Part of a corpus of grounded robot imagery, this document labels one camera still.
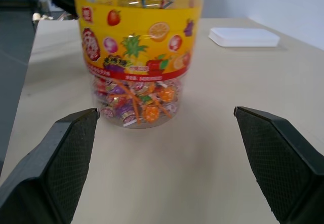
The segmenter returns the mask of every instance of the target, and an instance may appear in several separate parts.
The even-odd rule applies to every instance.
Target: candy jar
[[[175,116],[203,0],[75,0],[92,93],[104,117],[149,128]]]

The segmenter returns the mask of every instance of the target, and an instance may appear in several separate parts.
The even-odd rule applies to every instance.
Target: white wall
[[[204,17],[249,17],[324,50],[324,0],[205,0]]]

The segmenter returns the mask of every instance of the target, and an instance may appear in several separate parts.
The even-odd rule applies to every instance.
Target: red logo
[[[82,44],[87,53],[87,56],[96,61],[100,58],[100,47],[95,34],[89,29],[85,28],[82,33]]]
[[[82,7],[82,17],[85,21],[92,23],[92,9],[90,7]]]

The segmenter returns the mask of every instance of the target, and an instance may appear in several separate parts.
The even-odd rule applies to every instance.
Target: orange lollipop
[[[147,106],[143,110],[143,118],[149,123],[158,119],[159,111],[157,106]]]
[[[171,102],[173,101],[175,91],[174,89],[167,87],[164,90],[160,91],[158,93],[159,97],[161,98],[162,101],[164,102]]]

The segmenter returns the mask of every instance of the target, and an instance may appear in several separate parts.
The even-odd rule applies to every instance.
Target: gray floor
[[[0,9],[0,173],[34,39],[31,12]]]

